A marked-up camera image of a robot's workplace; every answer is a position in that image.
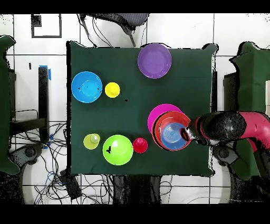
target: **dark green table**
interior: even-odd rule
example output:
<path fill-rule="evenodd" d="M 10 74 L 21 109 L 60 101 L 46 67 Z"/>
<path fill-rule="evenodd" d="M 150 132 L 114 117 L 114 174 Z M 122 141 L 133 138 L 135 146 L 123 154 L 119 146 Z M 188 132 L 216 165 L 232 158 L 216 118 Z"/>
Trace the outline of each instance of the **dark green table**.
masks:
<path fill-rule="evenodd" d="M 79 72 L 91 71 L 103 84 L 100 98 L 93 103 L 84 104 L 71 96 L 71 173 L 212 175 L 208 146 L 192 142 L 181 151 L 162 150 L 148 131 L 147 118 L 155 106 L 165 103 L 178 106 L 190 118 L 209 112 L 211 56 L 216 45 L 203 50 L 169 49 L 172 65 L 160 79 L 149 79 L 140 72 L 137 57 L 141 49 L 84 48 L 75 42 L 70 42 L 70 48 L 71 79 Z M 109 82 L 121 88 L 114 99 L 104 93 Z M 90 133 L 101 137 L 94 150 L 83 145 Z M 143 154 L 134 152 L 123 166 L 111 165 L 103 157 L 102 146 L 115 134 L 132 142 L 141 136 L 148 141 L 148 149 Z"/>

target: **bowl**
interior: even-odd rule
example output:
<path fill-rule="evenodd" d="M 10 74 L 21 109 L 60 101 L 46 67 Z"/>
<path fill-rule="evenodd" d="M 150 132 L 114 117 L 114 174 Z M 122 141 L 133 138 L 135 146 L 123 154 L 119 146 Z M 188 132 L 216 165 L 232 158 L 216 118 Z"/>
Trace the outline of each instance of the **bowl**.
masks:
<path fill-rule="evenodd" d="M 148 126 L 148 130 L 149 132 L 152 134 L 151 129 L 153 126 L 154 121 L 157 119 L 157 117 L 165 112 L 168 111 L 177 111 L 182 113 L 182 111 L 176 107 L 175 105 L 172 104 L 160 104 L 158 106 L 156 106 L 149 114 L 148 116 L 148 120 L 147 120 L 147 126 Z"/>
<path fill-rule="evenodd" d="M 162 44 L 148 44 L 138 55 L 138 67 L 148 78 L 161 78 L 171 67 L 170 51 Z"/>
<path fill-rule="evenodd" d="M 128 163 L 133 155 L 132 143 L 123 135 L 109 137 L 105 141 L 102 151 L 108 163 L 118 166 Z"/>
<path fill-rule="evenodd" d="M 181 137 L 180 131 L 185 128 L 180 123 L 170 123 L 161 131 L 161 142 L 166 148 L 177 150 L 186 144 L 186 140 Z"/>
<path fill-rule="evenodd" d="M 95 73 L 83 71 L 73 78 L 71 91 L 73 96 L 80 102 L 94 102 L 101 95 L 102 82 Z"/>
<path fill-rule="evenodd" d="M 180 123 L 186 128 L 189 122 L 190 122 L 190 119 L 183 113 L 176 112 L 176 111 L 169 111 L 169 112 L 163 113 L 155 120 L 152 126 L 152 137 L 154 139 L 154 142 L 160 148 L 163 148 L 164 150 L 170 150 L 170 151 L 177 151 L 177 150 L 181 150 L 187 147 L 189 143 L 191 142 L 190 140 L 187 141 L 186 144 L 181 148 L 178 148 L 175 150 L 167 148 L 161 141 L 161 132 L 168 124 Z"/>

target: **green bowl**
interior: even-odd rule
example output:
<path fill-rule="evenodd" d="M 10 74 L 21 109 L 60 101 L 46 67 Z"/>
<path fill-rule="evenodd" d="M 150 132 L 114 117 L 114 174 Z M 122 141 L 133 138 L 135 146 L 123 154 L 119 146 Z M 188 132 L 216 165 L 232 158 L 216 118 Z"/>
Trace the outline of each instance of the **green bowl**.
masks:
<path fill-rule="evenodd" d="M 123 135 L 109 137 L 103 145 L 103 156 L 112 165 L 124 165 L 133 155 L 131 141 Z"/>

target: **white tile floor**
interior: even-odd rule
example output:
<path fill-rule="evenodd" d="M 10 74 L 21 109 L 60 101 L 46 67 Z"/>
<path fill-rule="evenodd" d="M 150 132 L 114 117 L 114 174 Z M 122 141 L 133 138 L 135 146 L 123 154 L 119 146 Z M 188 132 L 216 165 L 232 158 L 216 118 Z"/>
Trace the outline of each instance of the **white tile floor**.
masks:
<path fill-rule="evenodd" d="M 36 35 L 57 35 L 57 14 L 41 15 L 42 27 L 35 28 Z M 216 56 L 216 70 L 218 72 L 218 110 L 223 110 L 223 77 L 235 71 L 229 59 L 236 55 L 239 45 L 243 41 L 253 41 L 260 48 L 269 48 L 270 34 L 268 14 L 150 14 L 148 23 L 138 27 L 133 34 L 137 47 L 141 44 L 162 42 L 172 48 L 202 48 L 207 43 L 216 43 L 219 51 Z M 107 21 L 96 20 L 97 26 L 113 46 L 131 48 L 129 37 L 121 27 Z M 107 46 L 92 29 L 92 19 L 86 19 L 92 41 L 98 46 Z M 7 51 L 7 60 L 11 69 L 17 73 L 16 81 L 16 110 L 37 109 L 37 70 L 40 65 L 47 65 L 52 72 L 49 81 L 50 125 L 65 123 L 66 121 L 66 41 L 73 40 L 84 46 L 92 46 L 83 27 L 80 27 L 76 14 L 62 14 L 62 38 L 31 38 L 30 15 L 0 15 L 0 35 L 14 37 L 16 44 Z M 17 113 L 17 119 L 30 119 L 35 112 Z M 20 147 L 26 140 L 16 136 L 16 145 Z M 64 140 L 62 132 L 57 137 Z M 66 148 L 61 149 L 63 155 L 57 156 L 60 170 L 66 167 Z M 42 156 L 46 160 L 47 169 L 52 169 L 52 156 L 48 150 L 43 150 Z M 230 178 L 228 169 L 218 165 L 213 158 L 215 175 L 210 178 L 199 176 L 164 176 L 161 184 L 162 203 L 227 203 L 230 192 Z M 100 176 L 86 176 L 92 183 Z M 32 166 L 28 165 L 24 172 L 23 191 L 26 203 L 32 204 L 37 193 L 34 189 L 38 185 L 40 190 L 47 179 L 44 161 L 41 157 Z M 85 188 L 88 183 L 84 176 L 79 178 L 79 184 Z M 92 188 L 83 190 L 85 194 L 100 195 L 100 183 Z M 94 203 L 86 198 L 83 204 Z"/>

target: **red bowl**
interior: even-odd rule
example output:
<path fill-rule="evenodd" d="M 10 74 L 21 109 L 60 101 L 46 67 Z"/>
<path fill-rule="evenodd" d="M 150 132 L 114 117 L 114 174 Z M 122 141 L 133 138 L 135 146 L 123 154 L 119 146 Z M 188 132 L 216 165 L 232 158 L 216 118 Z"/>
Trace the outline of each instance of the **red bowl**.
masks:
<path fill-rule="evenodd" d="M 166 148 L 161 141 L 160 135 L 161 135 L 163 128 L 170 123 L 180 123 L 180 124 L 184 125 L 185 127 L 187 127 L 189 122 L 190 122 L 190 119 L 185 114 L 180 113 L 180 112 L 176 112 L 176 111 L 169 111 L 169 112 L 166 112 L 166 113 L 160 115 L 155 120 L 155 122 L 153 123 L 153 126 L 152 126 L 152 137 L 154 139 L 154 142 L 160 148 L 163 148 L 164 150 L 169 150 L 169 151 L 177 151 L 177 150 L 181 150 L 181 149 L 187 147 L 189 145 L 189 143 L 191 142 L 191 140 L 187 141 L 187 143 L 182 148 L 179 148 L 177 150 L 171 150 L 169 148 Z"/>

